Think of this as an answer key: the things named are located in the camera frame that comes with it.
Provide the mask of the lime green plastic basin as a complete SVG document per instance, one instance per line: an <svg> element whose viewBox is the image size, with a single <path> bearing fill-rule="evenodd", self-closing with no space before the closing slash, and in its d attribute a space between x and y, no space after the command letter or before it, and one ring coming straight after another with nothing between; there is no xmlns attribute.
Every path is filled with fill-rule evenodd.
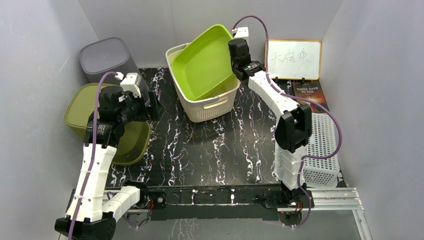
<svg viewBox="0 0 424 240"><path fill-rule="evenodd" d="M208 98L234 77L228 46L232 39L224 25L212 25L172 61L174 79L188 100Z"/></svg>

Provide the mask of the olive green slatted bin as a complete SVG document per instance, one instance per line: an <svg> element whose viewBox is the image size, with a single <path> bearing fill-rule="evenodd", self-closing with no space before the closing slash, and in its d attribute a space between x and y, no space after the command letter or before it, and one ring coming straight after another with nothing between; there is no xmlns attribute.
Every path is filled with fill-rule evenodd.
<svg viewBox="0 0 424 240"><path fill-rule="evenodd" d="M82 86L71 100L64 119L66 124L84 138L89 116L94 111L94 98L98 85L89 83ZM113 165L129 166L143 158L151 137L149 122L131 122L124 127L124 135L120 138Z"/></svg>

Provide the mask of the grey slatted bin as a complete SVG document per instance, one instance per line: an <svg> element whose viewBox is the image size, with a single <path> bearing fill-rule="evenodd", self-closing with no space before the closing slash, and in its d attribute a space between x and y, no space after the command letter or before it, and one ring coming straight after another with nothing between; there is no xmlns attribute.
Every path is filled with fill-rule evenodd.
<svg viewBox="0 0 424 240"><path fill-rule="evenodd" d="M107 72L140 74L125 42L119 37L106 38L83 47L79 61L89 82L94 84L99 83Z"/></svg>

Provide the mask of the pale green colander basket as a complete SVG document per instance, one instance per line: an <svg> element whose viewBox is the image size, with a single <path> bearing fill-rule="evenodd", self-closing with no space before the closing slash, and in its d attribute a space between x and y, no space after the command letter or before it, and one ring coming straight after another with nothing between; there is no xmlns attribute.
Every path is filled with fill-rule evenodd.
<svg viewBox="0 0 424 240"><path fill-rule="evenodd" d="M305 154L324 157L336 149L336 127L326 113L312 114L312 135ZM284 150L278 144L274 148L275 177L280 180L283 174ZM327 159L306 158L304 160L303 176L308 187L316 189L333 189L338 184L340 166L338 156Z"/></svg>

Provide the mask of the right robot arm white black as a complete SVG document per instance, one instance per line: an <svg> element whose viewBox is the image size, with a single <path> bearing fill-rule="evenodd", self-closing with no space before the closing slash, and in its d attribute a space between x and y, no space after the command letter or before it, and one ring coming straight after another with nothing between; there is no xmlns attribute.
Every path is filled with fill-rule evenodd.
<svg viewBox="0 0 424 240"><path fill-rule="evenodd" d="M276 117L274 174L281 187L271 200L278 205L295 207L306 188L302 157L312 135L312 110L285 96L269 78L265 67L251 59L245 39L230 40L228 50L236 78L256 93Z"/></svg>

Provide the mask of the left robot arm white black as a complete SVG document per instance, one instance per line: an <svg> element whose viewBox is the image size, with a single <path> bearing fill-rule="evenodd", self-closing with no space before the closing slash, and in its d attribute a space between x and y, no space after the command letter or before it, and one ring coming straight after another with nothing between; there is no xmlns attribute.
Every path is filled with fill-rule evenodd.
<svg viewBox="0 0 424 240"><path fill-rule="evenodd" d="M83 138L83 159L77 187L64 217L54 229L69 240L111 240L116 224L133 206L144 208L149 194L144 183L128 181L107 202L104 191L110 165L125 126L133 122L159 120L161 106L154 91L148 92L149 105L135 91L113 85L97 87L94 108L87 120Z"/></svg>

